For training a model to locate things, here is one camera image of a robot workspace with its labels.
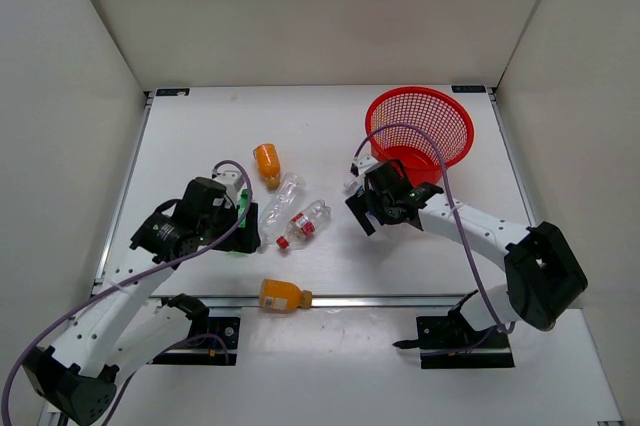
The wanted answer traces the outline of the green plastic soda bottle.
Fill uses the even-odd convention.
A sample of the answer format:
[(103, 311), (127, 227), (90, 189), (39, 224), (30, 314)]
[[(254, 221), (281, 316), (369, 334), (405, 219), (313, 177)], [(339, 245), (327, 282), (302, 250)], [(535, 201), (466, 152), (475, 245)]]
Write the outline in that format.
[[(238, 214), (242, 215), (249, 207), (249, 191), (244, 188), (238, 199)], [(245, 241), (246, 220), (243, 220), (229, 238), (230, 252), (247, 254), (248, 248)]]

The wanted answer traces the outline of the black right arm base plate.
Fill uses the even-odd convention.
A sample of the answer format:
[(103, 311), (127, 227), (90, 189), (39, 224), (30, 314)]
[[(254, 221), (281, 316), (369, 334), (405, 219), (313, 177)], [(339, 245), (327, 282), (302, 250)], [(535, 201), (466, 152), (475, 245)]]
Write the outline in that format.
[(393, 343), (399, 350), (419, 351), (423, 370), (508, 369), (515, 366), (509, 339), (491, 326), (475, 331), (453, 316), (418, 316), (417, 337)]

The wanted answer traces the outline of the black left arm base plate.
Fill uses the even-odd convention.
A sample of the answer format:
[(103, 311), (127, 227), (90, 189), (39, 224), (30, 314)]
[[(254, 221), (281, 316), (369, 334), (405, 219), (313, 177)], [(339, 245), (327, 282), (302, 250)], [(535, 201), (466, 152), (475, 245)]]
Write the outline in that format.
[(211, 309), (206, 323), (191, 327), (186, 343), (161, 353), (151, 363), (171, 366), (235, 366), (240, 327), (239, 309)]

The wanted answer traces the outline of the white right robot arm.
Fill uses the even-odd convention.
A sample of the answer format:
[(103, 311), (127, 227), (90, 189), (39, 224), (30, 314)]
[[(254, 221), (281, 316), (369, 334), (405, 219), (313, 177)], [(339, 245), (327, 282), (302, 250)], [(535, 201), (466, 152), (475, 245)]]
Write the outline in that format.
[(491, 216), (429, 182), (413, 185), (397, 160), (353, 159), (345, 203), (367, 235), (377, 226), (408, 224), (460, 244), (469, 260), (480, 255), (505, 283), (482, 282), (448, 313), (445, 333), (470, 346), (487, 332), (517, 322), (548, 331), (586, 290), (587, 277), (561, 230), (542, 222), (525, 226)]

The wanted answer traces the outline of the clear bottle red label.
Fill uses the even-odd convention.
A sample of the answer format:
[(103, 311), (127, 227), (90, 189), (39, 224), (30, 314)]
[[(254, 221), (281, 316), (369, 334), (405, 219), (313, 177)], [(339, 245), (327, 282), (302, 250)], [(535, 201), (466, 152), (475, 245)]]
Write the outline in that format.
[(324, 200), (313, 201), (288, 221), (276, 244), (283, 251), (305, 247), (330, 221), (331, 208)]

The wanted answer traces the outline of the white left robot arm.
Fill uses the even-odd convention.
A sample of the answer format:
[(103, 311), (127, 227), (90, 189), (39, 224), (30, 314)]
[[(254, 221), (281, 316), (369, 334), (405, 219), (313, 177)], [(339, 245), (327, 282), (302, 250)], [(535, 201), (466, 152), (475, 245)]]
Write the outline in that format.
[(196, 254), (256, 251), (258, 206), (240, 204), (250, 192), (246, 174), (227, 169), (192, 179), (182, 197), (157, 206), (130, 239), (141, 258), (116, 268), (51, 345), (27, 350), (20, 364), (35, 392), (73, 423), (92, 425), (140, 367), (176, 344), (210, 338), (208, 307), (184, 293), (162, 301), (142, 325), (131, 322)]

